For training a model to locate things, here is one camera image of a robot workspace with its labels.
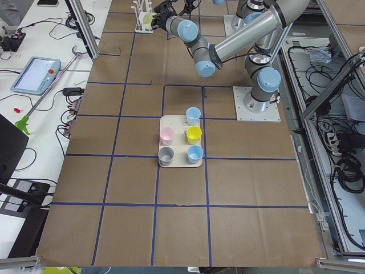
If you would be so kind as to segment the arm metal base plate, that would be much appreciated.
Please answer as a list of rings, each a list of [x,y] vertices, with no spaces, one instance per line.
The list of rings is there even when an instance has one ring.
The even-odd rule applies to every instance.
[[[251,89],[251,87],[233,86],[237,120],[240,122],[280,122],[281,118],[274,95],[268,102],[257,102],[251,96]]]
[[[224,15],[225,36],[228,37],[235,33],[244,25],[244,20],[236,15]]]

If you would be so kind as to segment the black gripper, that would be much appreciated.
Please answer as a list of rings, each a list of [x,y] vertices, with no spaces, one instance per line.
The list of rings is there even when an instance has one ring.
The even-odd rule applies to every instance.
[[[153,16],[153,21],[152,21],[152,28],[153,30],[156,30],[158,28],[166,30],[166,23],[167,23],[167,19],[171,17],[170,16],[165,16],[165,15],[161,15],[161,14],[155,14]]]
[[[185,0],[183,11],[193,11],[196,8],[194,2],[195,0]]]

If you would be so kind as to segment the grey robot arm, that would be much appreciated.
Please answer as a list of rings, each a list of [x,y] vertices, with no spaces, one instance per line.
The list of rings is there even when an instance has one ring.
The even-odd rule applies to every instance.
[[[201,3],[201,1],[198,1],[198,4],[195,5],[194,2],[195,1],[184,1],[184,8],[179,12],[179,15],[191,15],[192,11],[197,9]],[[259,17],[265,9],[268,9],[270,6],[268,3],[269,1],[262,0],[238,1],[236,14],[224,15],[224,26],[233,31],[238,30]]]
[[[161,28],[180,38],[194,60],[198,75],[212,76],[223,64],[239,57],[239,51],[252,49],[245,57],[246,71],[252,80],[252,89],[244,97],[249,111],[261,114],[281,83],[280,73],[271,67],[291,24],[307,9],[308,1],[239,1],[233,20],[233,33],[222,42],[211,44],[201,35],[198,26],[182,15],[190,14],[196,6],[186,1],[177,13],[173,1],[163,1],[154,8],[153,29]]]

